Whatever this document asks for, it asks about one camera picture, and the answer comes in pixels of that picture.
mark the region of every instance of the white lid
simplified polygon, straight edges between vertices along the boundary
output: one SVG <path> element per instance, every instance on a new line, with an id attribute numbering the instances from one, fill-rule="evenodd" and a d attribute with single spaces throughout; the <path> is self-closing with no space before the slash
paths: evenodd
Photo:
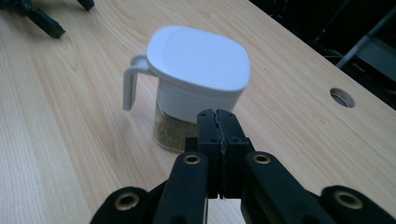
<path id="1" fill-rule="evenodd" d="M 157 103 L 196 122 L 202 110 L 232 110 L 249 80 L 249 60 L 235 41 L 183 26 L 158 30 L 148 44 L 149 69 L 160 78 Z"/>

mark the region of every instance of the black object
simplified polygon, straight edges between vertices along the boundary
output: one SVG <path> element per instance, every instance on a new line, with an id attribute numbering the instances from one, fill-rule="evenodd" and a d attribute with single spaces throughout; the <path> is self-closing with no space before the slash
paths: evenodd
<path id="1" fill-rule="evenodd" d="M 206 223 L 207 199 L 218 195 L 241 199 L 247 223 L 396 223 L 356 190 L 305 190 L 274 156 L 254 150 L 233 113 L 209 109 L 197 123 L 199 137 L 186 139 L 166 182 L 113 192 L 91 224 Z"/>
<path id="2" fill-rule="evenodd" d="M 85 8 L 90 10 L 94 6 L 93 0 L 78 0 Z M 21 16 L 27 16 L 48 35 L 59 38 L 64 33 L 64 28 L 40 8 L 34 7 L 30 0 L 0 0 L 0 9 L 16 11 Z"/>

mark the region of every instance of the spice jar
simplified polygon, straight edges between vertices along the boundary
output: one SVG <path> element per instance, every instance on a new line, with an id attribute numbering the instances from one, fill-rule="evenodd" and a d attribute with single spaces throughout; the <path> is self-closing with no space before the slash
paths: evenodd
<path id="1" fill-rule="evenodd" d="M 206 109 L 232 111 L 249 80 L 244 48 L 221 35 L 165 26 L 135 55 L 124 73 L 123 109 L 135 98 L 137 74 L 159 78 L 154 137 L 166 149 L 184 151 L 197 136 L 196 115 Z"/>

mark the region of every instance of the white handle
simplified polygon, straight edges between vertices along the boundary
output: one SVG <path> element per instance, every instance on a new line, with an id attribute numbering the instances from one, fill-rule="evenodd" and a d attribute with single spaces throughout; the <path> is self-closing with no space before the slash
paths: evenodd
<path id="1" fill-rule="evenodd" d="M 137 73 L 155 76 L 155 74 L 149 69 L 149 62 L 146 53 L 135 55 L 131 60 L 131 65 L 124 72 L 122 100 L 122 109 L 124 110 L 130 110 L 134 104 L 134 99 L 136 96 Z"/>

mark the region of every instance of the wood grain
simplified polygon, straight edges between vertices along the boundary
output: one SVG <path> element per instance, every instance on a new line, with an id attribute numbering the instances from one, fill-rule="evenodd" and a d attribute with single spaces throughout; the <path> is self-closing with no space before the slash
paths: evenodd
<path id="1" fill-rule="evenodd" d="M 153 141 L 157 79 L 140 76 L 121 109 L 122 73 L 160 27 L 226 35 L 249 55 L 234 113 L 257 150 L 307 189 L 359 190 L 396 216 L 396 113 L 248 0 L 41 0 L 66 30 L 52 39 L 0 12 L 0 223 L 88 223 L 114 190 L 153 189 L 176 153 Z M 330 96 L 347 91 L 352 108 Z M 242 223 L 238 201 L 209 204 L 209 223 Z"/>

